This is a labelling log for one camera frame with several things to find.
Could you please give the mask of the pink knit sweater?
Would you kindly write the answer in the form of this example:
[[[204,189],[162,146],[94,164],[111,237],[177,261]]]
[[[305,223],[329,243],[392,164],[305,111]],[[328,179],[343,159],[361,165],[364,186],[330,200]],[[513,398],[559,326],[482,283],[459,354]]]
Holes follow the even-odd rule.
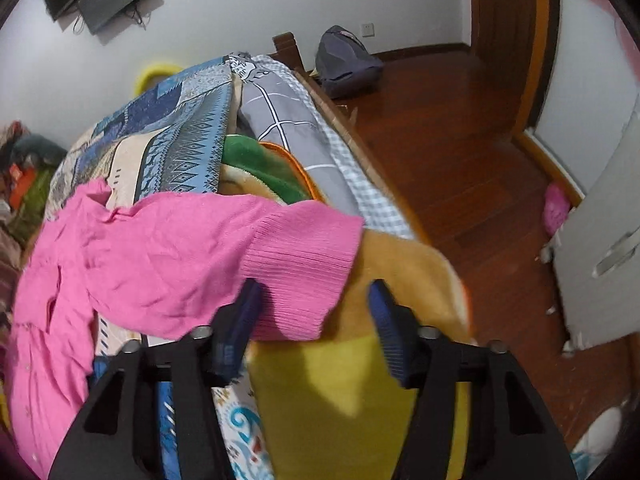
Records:
[[[319,338],[352,270],[363,222],[316,200],[161,192],[107,207],[81,185],[41,229],[17,285],[6,397],[17,451],[46,478],[88,396],[93,322],[176,340],[248,278],[267,289],[257,340]]]

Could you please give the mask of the yellow orange plush blanket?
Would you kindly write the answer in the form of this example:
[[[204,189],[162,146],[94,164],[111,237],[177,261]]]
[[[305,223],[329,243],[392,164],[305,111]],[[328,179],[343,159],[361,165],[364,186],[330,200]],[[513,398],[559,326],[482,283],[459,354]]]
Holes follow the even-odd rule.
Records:
[[[384,278],[423,321],[467,340],[464,290],[449,262],[414,240],[363,225],[358,252],[319,338],[258,340],[244,368],[273,479],[386,479],[414,402],[385,368],[367,307]]]

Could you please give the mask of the green storage box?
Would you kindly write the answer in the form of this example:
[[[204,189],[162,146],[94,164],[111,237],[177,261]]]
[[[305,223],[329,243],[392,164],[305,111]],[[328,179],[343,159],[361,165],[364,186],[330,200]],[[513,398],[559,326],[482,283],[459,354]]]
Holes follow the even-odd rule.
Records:
[[[25,247],[43,222],[44,210],[55,168],[45,166],[35,172],[35,179],[22,196],[20,206],[6,225],[17,243]]]

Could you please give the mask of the pink slipper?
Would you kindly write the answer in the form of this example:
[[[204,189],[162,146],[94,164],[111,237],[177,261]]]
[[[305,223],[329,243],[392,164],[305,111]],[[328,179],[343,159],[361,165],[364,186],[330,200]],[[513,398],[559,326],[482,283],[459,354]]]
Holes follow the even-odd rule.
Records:
[[[572,209],[572,204],[562,188],[556,183],[550,183],[544,192],[544,209],[542,210],[542,224],[549,236],[563,225]]]

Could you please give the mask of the clutter pile on box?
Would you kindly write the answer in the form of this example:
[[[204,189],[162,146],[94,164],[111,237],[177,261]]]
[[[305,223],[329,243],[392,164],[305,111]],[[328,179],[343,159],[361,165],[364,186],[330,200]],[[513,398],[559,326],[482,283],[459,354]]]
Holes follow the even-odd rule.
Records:
[[[43,169],[56,168],[66,151],[31,133],[19,120],[1,128],[1,198],[17,210]]]

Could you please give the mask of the blue patchwork bedspread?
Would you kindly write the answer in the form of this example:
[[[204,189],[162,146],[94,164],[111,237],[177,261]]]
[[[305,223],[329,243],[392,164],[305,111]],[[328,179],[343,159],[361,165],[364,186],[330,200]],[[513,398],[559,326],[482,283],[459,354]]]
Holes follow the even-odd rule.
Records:
[[[54,174],[45,217],[52,220],[78,185],[104,178],[108,208],[130,207],[157,192],[218,193],[224,139],[236,128],[241,79],[228,56],[171,76],[87,131]],[[126,330],[100,314],[93,318],[93,370],[129,339],[155,346],[169,340]],[[273,479],[265,450],[265,475]]]

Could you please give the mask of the green fleece blanket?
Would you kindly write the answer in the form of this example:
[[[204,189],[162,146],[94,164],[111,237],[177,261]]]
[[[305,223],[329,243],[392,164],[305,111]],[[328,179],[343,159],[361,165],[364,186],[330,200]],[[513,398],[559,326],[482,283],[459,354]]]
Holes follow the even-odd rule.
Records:
[[[224,139],[218,193],[262,196],[287,205],[318,197],[302,167],[283,148],[239,134]]]

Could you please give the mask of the grey checked quilt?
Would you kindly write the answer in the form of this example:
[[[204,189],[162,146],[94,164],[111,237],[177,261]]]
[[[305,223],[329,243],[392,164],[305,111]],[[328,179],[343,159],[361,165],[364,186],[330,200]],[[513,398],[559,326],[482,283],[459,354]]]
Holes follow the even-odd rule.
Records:
[[[239,118],[250,136],[293,155],[330,206],[362,217],[369,229],[406,240],[416,237],[407,218],[366,175],[292,70],[265,55],[232,54],[228,62],[242,81]]]

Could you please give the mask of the yellow foam arch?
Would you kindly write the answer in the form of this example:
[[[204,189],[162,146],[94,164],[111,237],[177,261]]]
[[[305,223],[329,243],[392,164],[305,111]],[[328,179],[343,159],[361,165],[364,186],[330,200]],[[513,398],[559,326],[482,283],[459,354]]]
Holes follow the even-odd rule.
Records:
[[[182,71],[182,67],[172,63],[152,63],[146,66],[134,81],[134,97],[141,96],[149,88],[153,88],[160,81],[174,76]]]

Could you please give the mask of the dark blue backpack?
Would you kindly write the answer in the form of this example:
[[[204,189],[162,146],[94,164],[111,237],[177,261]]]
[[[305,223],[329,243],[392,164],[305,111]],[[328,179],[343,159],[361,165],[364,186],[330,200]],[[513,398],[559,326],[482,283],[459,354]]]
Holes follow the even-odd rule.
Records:
[[[370,54],[347,29],[333,25],[318,44],[316,70],[322,89],[332,99],[344,99],[378,85],[384,63]]]

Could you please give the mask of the wooden bed frame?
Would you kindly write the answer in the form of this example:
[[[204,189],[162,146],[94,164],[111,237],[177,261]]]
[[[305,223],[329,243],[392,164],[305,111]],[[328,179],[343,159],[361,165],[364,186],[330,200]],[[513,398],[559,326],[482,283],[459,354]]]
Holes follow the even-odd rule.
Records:
[[[343,105],[336,105],[314,82],[304,69],[302,57],[296,44],[296,39],[292,32],[285,32],[272,37],[274,48],[276,49],[270,56],[288,66],[294,73],[298,81],[310,93],[314,100],[314,106],[321,113],[324,119],[335,130],[340,138],[346,143],[352,156],[355,157],[358,165],[369,180],[389,198],[408,221],[412,232],[416,234],[418,240],[424,244],[431,244],[428,236],[424,232],[420,219],[416,216],[398,189],[387,179],[381,164],[375,159],[370,148],[367,146],[356,131],[357,110],[354,108],[352,114],[347,114],[348,108]]]

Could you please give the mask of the white wall socket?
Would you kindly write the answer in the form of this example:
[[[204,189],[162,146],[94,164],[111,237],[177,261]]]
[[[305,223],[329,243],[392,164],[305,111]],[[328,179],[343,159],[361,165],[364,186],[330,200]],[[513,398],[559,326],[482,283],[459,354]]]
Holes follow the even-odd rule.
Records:
[[[360,34],[362,38],[372,38],[375,36],[375,28],[373,23],[363,23],[360,26]]]

